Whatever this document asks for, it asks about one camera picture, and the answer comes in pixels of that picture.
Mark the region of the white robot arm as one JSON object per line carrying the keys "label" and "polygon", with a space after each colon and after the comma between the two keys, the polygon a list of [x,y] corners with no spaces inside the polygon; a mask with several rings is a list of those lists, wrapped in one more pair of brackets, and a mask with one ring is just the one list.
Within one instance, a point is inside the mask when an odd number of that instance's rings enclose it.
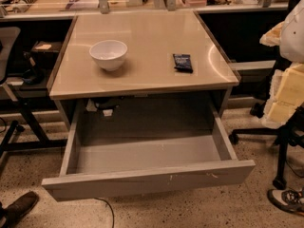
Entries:
{"label": "white robot arm", "polygon": [[304,63],[304,0],[300,0],[283,22],[263,34],[259,42],[267,47],[279,46],[283,58]]}

